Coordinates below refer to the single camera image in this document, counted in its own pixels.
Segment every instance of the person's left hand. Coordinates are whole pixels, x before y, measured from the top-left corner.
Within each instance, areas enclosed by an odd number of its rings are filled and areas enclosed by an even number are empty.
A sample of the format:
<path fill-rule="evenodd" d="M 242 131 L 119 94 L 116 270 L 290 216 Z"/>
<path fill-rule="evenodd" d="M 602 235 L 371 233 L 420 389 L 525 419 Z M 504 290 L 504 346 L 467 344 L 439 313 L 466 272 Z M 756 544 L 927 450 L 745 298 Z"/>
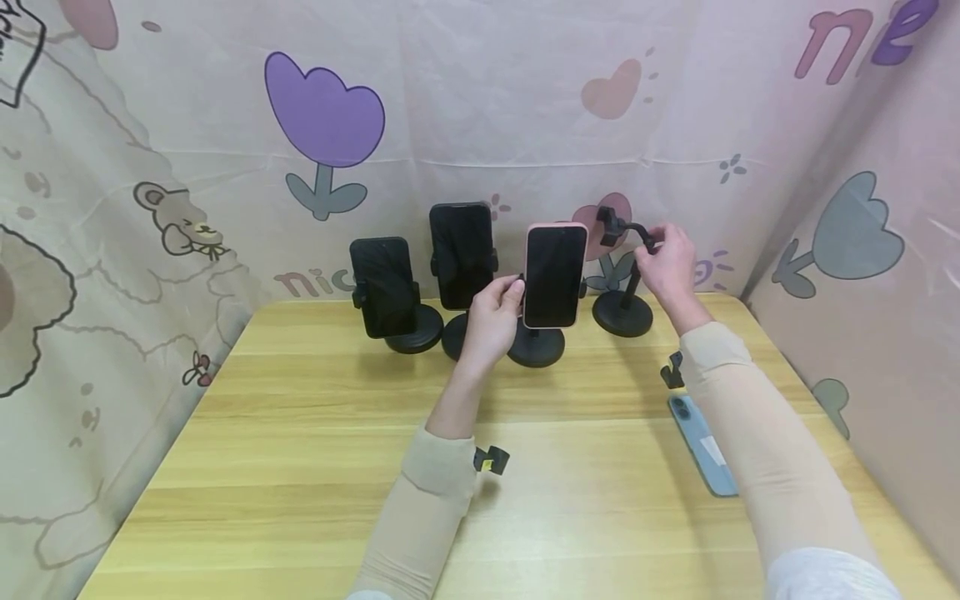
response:
<path fill-rule="evenodd" d="M 473 297 L 460 364 L 489 371 L 510 350 L 523 300 L 523 281 L 511 275 L 494 279 Z"/>

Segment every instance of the phone holder stand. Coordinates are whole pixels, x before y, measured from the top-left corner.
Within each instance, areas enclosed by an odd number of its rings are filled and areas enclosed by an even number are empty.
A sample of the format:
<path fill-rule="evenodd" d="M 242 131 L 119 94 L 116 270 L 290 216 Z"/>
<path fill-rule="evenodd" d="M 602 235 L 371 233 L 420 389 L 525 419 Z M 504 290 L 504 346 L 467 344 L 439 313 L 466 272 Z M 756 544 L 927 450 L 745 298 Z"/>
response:
<path fill-rule="evenodd" d="M 420 354 L 437 345 L 444 333 L 444 318 L 431 306 L 420 303 L 420 286 L 414 281 L 414 295 L 417 298 L 415 307 L 416 327 L 411 333 L 384 338 L 387 347 L 400 354 Z M 369 301 L 367 286 L 357 281 L 353 290 L 353 307 L 363 308 Z"/>
<path fill-rule="evenodd" d="M 600 245 L 608 248 L 627 231 L 633 230 L 640 235 L 643 245 L 650 254 L 656 253 L 654 239 L 647 229 L 639 223 L 627 223 L 616 216 L 610 206 L 600 206 L 597 221 L 603 223 L 604 235 Z M 630 281 L 625 291 L 613 290 L 601 294 L 593 304 L 593 319 L 609 333 L 622 338 L 635 338 L 650 331 L 654 323 L 654 312 L 650 304 L 636 296 L 640 284 L 640 270 L 634 265 L 630 271 Z"/>
<path fill-rule="evenodd" d="M 500 270 L 499 259 L 496 255 L 496 248 L 493 249 L 493 252 L 487 260 L 487 266 L 492 272 L 496 273 Z M 432 273 L 434 277 L 440 276 L 440 267 L 437 263 L 436 256 L 430 258 L 430 273 Z M 444 327 L 444 334 L 441 337 L 441 346 L 444 349 L 444 353 L 453 360 L 460 360 L 460 353 L 464 349 L 464 340 L 467 338 L 469 315 L 469 310 L 465 313 L 457 315 Z"/>
<path fill-rule="evenodd" d="M 564 355 L 566 339 L 559 329 L 527 329 L 516 320 L 514 345 L 507 352 L 515 363 L 528 369 L 549 367 Z"/>

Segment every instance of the hand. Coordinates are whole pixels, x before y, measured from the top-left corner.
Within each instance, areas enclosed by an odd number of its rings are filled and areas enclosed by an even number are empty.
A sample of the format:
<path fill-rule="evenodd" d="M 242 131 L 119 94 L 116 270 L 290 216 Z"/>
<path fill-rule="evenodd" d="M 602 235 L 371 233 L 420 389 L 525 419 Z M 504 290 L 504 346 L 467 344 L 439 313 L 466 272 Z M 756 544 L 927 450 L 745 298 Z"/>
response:
<path fill-rule="evenodd" d="M 654 241 L 660 242 L 656 254 L 646 247 L 634 251 L 636 267 L 643 282 L 653 292 L 666 311 L 677 335 L 684 335 L 713 321 L 709 311 L 693 293 L 693 278 L 697 268 L 697 249 L 686 232 L 667 223 L 650 229 Z"/>
<path fill-rule="evenodd" d="M 503 358 L 514 344 L 521 300 L 523 281 L 516 275 L 494 279 L 473 297 L 461 365 L 486 372 Z"/>
<path fill-rule="evenodd" d="M 654 241 L 660 242 L 656 254 L 650 254 L 645 246 L 634 250 L 636 266 L 643 282 L 657 300 L 665 300 L 693 294 L 693 278 L 697 266 L 697 249 L 686 232 L 667 223 L 650 229 Z"/>

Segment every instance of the blue phone case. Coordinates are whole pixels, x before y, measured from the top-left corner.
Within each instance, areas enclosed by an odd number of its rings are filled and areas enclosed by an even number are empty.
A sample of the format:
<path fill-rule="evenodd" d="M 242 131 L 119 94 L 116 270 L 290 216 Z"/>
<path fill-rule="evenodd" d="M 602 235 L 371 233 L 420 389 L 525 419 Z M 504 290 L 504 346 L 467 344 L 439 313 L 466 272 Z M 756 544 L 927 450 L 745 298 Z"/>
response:
<path fill-rule="evenodd" d="M 690 396 L 671 396 L 667 404 L 710 493 L 721 498 L 738 495 L 733 475 L 710 433 L 707 420 Z"/>

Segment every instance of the smartphone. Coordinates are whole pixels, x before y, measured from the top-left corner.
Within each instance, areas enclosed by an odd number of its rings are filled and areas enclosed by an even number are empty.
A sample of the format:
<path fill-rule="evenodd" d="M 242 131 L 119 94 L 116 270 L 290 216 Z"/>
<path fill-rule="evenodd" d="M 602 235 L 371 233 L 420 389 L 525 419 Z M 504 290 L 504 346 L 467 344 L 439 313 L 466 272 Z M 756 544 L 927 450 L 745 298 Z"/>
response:
<path fill-rule="evenodd" d="M 484 203 L 437 204 L 430 208 L 431 267 L 440 282 L 440 304 L 467 310 L 493 281 L 495 259 L 490 207 Z"/>
<path fill-rule="evenodd" d="M 727 460 L 697 405 L 686 395 L 671 396 L 668 405 L 710 493 L 721 498 L 738 495 L 739 490 Z"/>
<path fill-rule="evenodd" d="M 563 329 L 577 322 L 587 237 L 582 223 L 527 229 L 523 324 L 528 329 Z"/>
<path fill-rule="evenodd" d="M 367 335 L 380 339 L 413 333 L 420 298 L 407 241 L 402 237 L 353 240 L 350 262 Z"/>

